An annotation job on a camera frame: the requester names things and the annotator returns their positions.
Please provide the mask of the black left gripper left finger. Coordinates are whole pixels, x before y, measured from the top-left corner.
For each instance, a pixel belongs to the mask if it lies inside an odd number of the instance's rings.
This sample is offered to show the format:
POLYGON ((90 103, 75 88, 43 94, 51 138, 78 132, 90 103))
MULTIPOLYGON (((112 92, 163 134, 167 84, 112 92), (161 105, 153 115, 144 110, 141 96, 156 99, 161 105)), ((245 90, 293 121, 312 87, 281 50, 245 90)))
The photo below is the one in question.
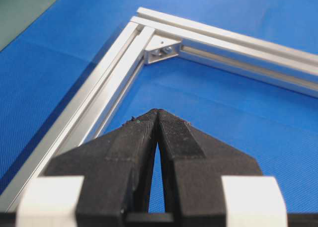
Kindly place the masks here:
POLYGON ((122 224, 127 212, 146 212, 157 147, 157 109, 49 162, 45 176, 83 176, 79 224, 122 224))

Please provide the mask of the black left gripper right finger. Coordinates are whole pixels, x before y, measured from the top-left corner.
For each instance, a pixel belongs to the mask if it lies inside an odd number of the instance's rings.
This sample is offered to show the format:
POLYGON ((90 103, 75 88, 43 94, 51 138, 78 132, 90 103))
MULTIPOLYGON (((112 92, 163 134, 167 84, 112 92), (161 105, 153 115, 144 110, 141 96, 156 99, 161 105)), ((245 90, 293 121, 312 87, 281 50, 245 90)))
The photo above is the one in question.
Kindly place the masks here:
POLYGON ((158 143, 165 210, 179 225, 224 225, 223 175, 261 176, 257 161, 160 109, 158 143))

